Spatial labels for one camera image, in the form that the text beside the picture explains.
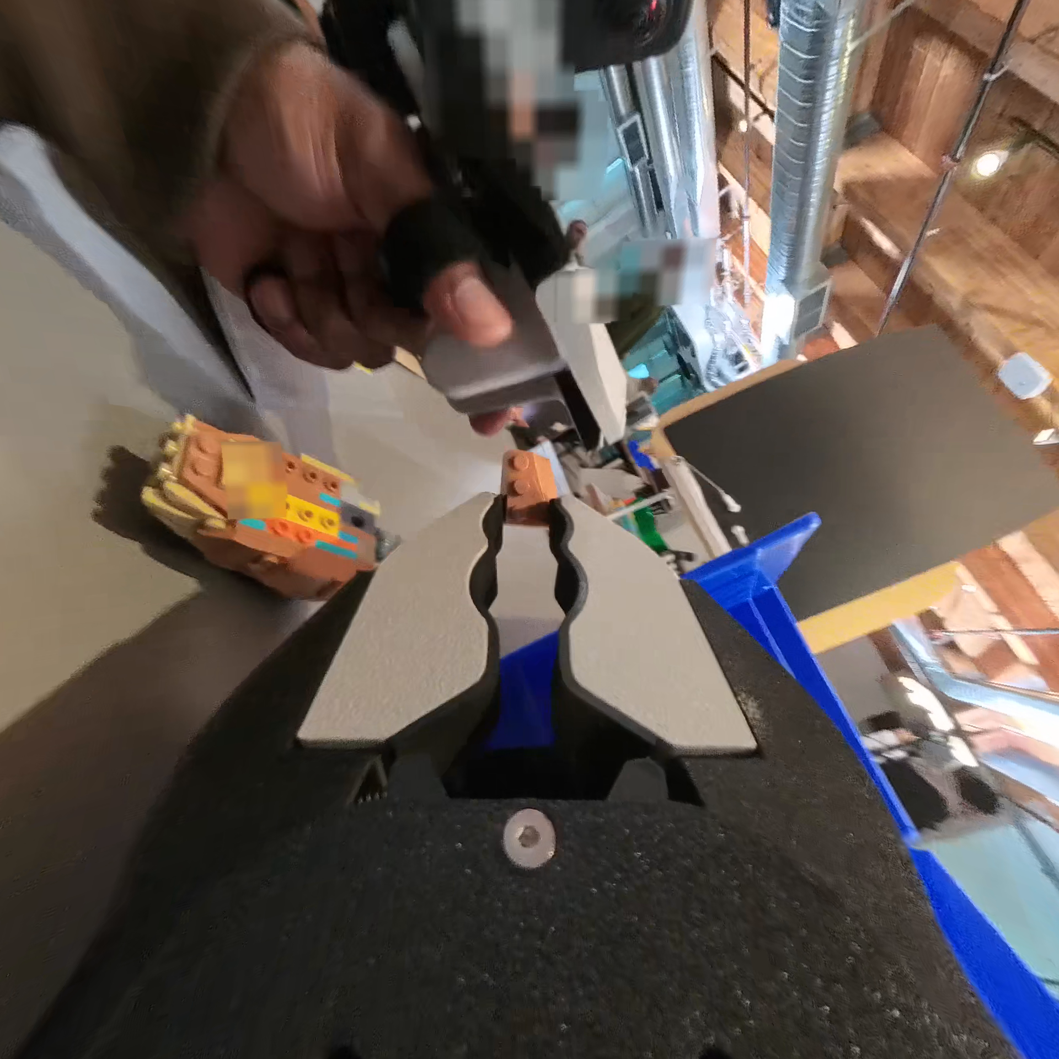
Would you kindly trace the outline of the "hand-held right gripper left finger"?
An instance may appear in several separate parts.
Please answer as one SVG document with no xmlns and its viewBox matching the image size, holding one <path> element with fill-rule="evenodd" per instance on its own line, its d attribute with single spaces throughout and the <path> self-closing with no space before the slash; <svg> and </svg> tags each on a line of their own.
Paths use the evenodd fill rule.
<svg viewBox="0 0 1059 1059">
<path fill-rule="evenodd" d="M 477 493 L 379 566 L 298 729 L 315 750 L 462 753 L 493 718 L 505 502 Z"/>
</svg>

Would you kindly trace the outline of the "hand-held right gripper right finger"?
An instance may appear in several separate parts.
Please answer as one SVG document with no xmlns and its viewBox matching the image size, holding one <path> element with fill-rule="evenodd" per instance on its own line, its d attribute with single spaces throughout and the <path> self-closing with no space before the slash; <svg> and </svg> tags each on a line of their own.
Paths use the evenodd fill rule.
<svg viewBox="0 0 1059 1059">
<path fill-rule="evenodd" d="M 757 750 L 682 581 L 656 552 L 575 496 L 549 506 L 563 689 L 680 757 Z"/>
</svg>

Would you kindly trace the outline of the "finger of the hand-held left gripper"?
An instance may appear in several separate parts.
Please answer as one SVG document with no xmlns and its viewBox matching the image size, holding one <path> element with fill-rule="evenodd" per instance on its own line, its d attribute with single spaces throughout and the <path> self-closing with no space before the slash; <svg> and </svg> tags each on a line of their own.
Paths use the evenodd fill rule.
<svg viewBox="0 0 1059 1059">
<path fill-rule="evenodd" d="M 559 320 L 559 276 L 539 289 L 518 267 L 485 267 L 484 275 L 511 315 L 511 335 L 481 349 L 449 334 L 431 337 L 421 354 L 427 382 L 459 413 L 483 415 L 548 395 L 566 367 L 553 333 Z"/>
<path fill-rule="evenodd" d="M 595 271 L 558 271 L 542 281 L 536 302 L 561 361 L 559 388 L 584 447 L 623 439 L 627 382 L 608 324 L 616 300 Z"/>
</svg>

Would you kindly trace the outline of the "small orange toy brick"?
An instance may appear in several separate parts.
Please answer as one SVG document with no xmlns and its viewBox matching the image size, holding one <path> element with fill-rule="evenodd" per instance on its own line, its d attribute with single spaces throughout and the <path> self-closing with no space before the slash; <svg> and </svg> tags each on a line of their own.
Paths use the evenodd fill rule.
<svg viewBox="0 0 1059 1059">
<path fill-rule="evenodd" d="M 550 505 L 558 489 L 548 457 L 520 449 L 505 452 L 501 484 L 507 524 L 549 527 Z"/>
</svg>

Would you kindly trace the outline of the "blue plastic bin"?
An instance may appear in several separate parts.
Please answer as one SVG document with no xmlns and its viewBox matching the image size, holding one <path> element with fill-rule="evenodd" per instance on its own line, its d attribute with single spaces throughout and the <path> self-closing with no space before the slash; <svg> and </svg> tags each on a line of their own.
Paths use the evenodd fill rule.
<svg viewBox="0 0 1059 1059">
<path fill-rule="evenodd" d="M 852 747 L 878 788 L 918 872 L 934 918 L 999 1026 L 1022 1057 L 1058 1056 L 1058 1007 L 1041 979 L 1019 958 L 997 927 L 981 912 L 935 857 L 917 846 L 919 833 L 891 783 L 870 759 L 841 699 L 816 663 L 777 587 L 819 528 L 814 514 L 801 516 L 748 548 L 735 549 L 699 566 L 685 579 L 708 596 L 760 643 L 769 656 L 812 695 Z"/>
</svg>

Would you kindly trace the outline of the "orange toy brick model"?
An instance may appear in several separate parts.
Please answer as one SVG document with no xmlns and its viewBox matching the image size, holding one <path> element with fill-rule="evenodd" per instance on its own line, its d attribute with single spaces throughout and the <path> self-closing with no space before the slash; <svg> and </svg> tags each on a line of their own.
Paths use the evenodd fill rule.
<svg viewBox="0 0 1059 1059">
<path fill-rule="evenodd" d="M 402 541 L 344 471 L 190 414 L 161 436 L 140 497 L 209 563 L 292 600 L 329 600 Z"/>
</svg>

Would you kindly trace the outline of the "person's left forearm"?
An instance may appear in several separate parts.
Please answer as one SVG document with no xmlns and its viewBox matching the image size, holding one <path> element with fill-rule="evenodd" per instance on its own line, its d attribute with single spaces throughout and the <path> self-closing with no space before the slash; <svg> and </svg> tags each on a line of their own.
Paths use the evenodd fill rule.
<svg viewBox="0 0 1059 1059">
<path fill-rule="evenodd" d="M 320 38 L 273 1 L 4 1 L 1 116 L 60 158 L 76 199 L 152 269 L 192 252 L 185 212 L 244 78 Z"/>
</svg>

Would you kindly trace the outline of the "person's left hand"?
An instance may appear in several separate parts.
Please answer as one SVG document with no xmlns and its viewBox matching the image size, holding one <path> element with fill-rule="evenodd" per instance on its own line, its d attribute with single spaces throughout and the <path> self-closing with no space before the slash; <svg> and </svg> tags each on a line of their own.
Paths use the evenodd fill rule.
<svg viewBox="0 0 1059 1059">
<path fill-rule="evenodd" d="M 197 264 L 298 360 L 378 367 L 438 331 L 488 349 L 510 337 L 511 319 L 468 261 L 431 281 L 425 315 L 385 295 L 378 243 L 397 214 L 430 195 L 399 116 L 297 42 L 240 82 L 217 167 L 184 230 Z"/>
</svg>

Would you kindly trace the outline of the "black divider panel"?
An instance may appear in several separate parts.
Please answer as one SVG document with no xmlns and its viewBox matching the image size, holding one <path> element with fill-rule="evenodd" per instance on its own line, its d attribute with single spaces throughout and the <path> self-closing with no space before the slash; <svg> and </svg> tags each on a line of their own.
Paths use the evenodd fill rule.
<svg viewBox="0 0 1059 1059">
<path fill-rule="evenodd" d="M 937 325 L 748 376 L 660 421 L 753 540 L 814 514 L 779 589 L 814 654 L 928 609 L 955 562 L 1057 510 L 1057 470 Z"/>
</svg>

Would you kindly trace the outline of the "silver ventilation duct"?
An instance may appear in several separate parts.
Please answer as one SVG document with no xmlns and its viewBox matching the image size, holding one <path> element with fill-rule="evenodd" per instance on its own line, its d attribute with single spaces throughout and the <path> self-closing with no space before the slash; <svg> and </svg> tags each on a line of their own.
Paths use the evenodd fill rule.
<svg viewBox="0 0 1059 1059">
<path fill-rule="evenodd" d="M 858 64 L 863 1 L 783 2 L 764 284 L 766 363 L 794 359 L 823 322 L 823 264 L 838 160 Z"/>
</svg>

